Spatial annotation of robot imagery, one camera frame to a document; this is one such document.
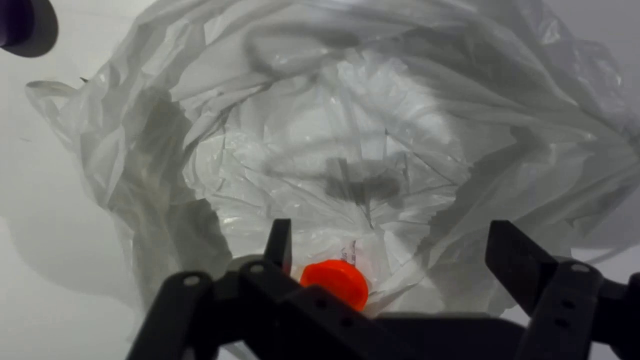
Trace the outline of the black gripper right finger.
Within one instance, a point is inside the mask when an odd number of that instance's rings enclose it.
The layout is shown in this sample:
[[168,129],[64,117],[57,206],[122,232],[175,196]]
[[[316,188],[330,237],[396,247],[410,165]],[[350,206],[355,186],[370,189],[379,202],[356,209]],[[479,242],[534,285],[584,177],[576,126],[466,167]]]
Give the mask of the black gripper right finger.
[[640,274],[626,283],[557,257],[509,219],[488,229],[488,270],[530,315],[514,360],[588,360],[595,341],[640,360]]

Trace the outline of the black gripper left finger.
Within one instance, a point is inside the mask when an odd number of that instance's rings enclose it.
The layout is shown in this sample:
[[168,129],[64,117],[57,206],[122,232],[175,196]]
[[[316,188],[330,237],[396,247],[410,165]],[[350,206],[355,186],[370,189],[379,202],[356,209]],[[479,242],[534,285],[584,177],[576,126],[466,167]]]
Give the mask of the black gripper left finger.
[[219,279],[171,275],[126,360],[217,360],[244,341],[260,360],[398,360],[401,346],[373,319],[323,287],[290,278],[293,224],[272,224],[266,250]]

